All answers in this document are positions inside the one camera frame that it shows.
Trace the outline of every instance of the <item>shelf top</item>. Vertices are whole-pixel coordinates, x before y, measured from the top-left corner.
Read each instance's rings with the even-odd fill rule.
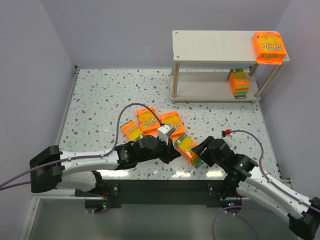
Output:
[[[252,38],[256,31],[172,32],[173,60],[177,63],[257,63]],[[289,62],[288,54],[282,63]]]

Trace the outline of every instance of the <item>gray floor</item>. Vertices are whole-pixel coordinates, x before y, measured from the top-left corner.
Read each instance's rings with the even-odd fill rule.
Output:
[[[31,240],[208,240],[212,220],[220,208],[202,205],[123,205],[101,215],[84,210],[84,200],[42,199]],[[260,240],[297,240],[272,213],[244,210]],[[240,219],[222,214],[217,240],[254,240],[254,232]]]

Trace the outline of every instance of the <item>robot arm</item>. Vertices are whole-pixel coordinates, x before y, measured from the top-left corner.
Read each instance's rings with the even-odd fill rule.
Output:
[[[145,136],[110,150],[96,152],[60,151],[59,146],[50,146],[30,161],[30,168],[68,159],[30,173],[31,192],[44,193],[56,188],[74,188],[84,192],[95,188],[101,180],[96,170],[124,170],[135,168],[138,163],[160,159],[168,164],[181,156],[169,138],[175,131],[170,124],[158,128],[158,137]]]
[[[87,192],[99,188],[102,180],[95,170],[130,169],[138,163],[158,158],[168,164],[180,156],[169,138],[174,131],[171,125],[165,124],[158,128],[157,138],[147,135],[135,142],[118,145],[108,156],[107,151],[61,152],[58,146],[48,147],[30,161],[31,168],[61,158],[68,161],[31,172],[31,191],[42,193],[55,188],[75,188]],[[214,139],[209,136],[192,149],[207,165],[212,167],[217,164],[227,173],[218,189],[222,199],[234,195],[248,197],[288,222],[291,231],[300,238],[314,239],[320,225],[320,199],[310,199],[288,188],[270,174],[262,172],[263,169],[248,156],[235,154],[230,144],[227,137]]]
[[[235,193],[248,197],[288,222],[290,230],[298,237],[304,240],[315,238],[320,225],[320,213],[315,211],[320,210],[319,198],[310,199],[262,172],[263,169],[254,160],[243,154],[235,154],[228,141],[223,139],[209,136],[192,151],[210,167],[217,164],[227,173],[218,189],[223,199]]]

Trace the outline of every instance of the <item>box stack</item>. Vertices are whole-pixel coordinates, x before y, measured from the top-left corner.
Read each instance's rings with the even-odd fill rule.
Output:
[[[242,68],[231,69],[228,74],[229,84],[235,99],[246,99],[250,82]]]

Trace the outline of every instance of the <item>wooden shelf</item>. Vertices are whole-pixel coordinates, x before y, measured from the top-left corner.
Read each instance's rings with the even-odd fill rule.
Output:
[[[172,32],[176,63],[256,64],[252,38],[256,31]],[[282,63],[290,61],[288,55]]]
[[[258,86],[254,76],[249,76],[249,91],[243,99],[235,99],[232,94],[227,71],[213,72],[180,72],[176,98],[173,102],[252,102],[260,99],[255,97]]]

